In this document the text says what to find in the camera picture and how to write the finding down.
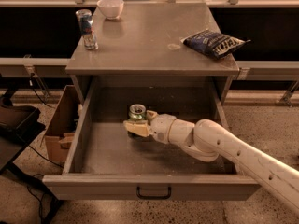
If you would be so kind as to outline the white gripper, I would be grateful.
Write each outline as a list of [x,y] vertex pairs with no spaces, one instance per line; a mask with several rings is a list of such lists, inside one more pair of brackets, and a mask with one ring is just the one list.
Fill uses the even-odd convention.
[[168,144],[168,136],[171,125],[177,118],[168,114],[158,115],[157,112],[152,110],[148,110],[146,112],[146,118],[150,121],[150,127],[146,120],[126,120],[123,125],[130,133],[134,133],[142,137],[148,137],[151,135],[155,141]]

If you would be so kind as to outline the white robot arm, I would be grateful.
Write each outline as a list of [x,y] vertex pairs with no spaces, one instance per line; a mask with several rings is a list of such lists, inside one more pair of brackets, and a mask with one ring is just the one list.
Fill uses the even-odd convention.
[[130,133],[176,145],[200,161],[211,162],[223,156],[299,214],[299,171],[240,140],[210,119],[191,123],[149,110],[144,119],[126,120],[124,127]]

